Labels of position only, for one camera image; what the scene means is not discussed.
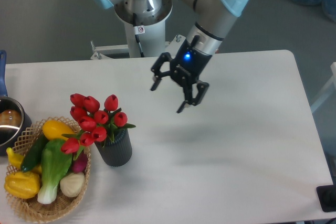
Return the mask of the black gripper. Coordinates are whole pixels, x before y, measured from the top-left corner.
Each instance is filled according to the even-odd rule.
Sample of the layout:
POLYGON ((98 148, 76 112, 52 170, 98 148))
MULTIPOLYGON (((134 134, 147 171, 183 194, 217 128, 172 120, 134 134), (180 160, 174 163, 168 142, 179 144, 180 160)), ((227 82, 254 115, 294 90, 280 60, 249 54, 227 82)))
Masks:
POLYGON ((209 88, 209 83, 199 80, 199 76, 212 56, 196 49, 199 40, 199 38, 193 38, 192 42, 184 40, 175 58, 172 59, 169 52, 163 52, 151 67, 153 73, 151 91, 155 91, 162 78, 168 76, 183 88, 184 101, 177 113, 181 113, 190 105, 199 105, 209 88), (170 62, 170 70, 162 72, 161 67, 165 62, 170 62), (197 88, 195 97, 193 97, 193 86, 197 88))

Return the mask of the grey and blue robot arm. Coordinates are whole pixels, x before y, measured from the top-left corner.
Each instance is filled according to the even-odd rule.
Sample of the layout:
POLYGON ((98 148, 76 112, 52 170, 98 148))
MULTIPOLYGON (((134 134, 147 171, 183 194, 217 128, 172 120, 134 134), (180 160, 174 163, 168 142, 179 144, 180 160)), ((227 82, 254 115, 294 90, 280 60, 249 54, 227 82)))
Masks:
POLYGON ((172 0, 94 0, 103 9, 113 8, 124 23, 132 58, 155 57, 151 67, 155 90, 170 77, 184 93, 180 109, 199 105, 209 87, 200 74, 241 16, 249 0, 179 0, 198 15, 176 52, 166 51, 166 20, 172 0))

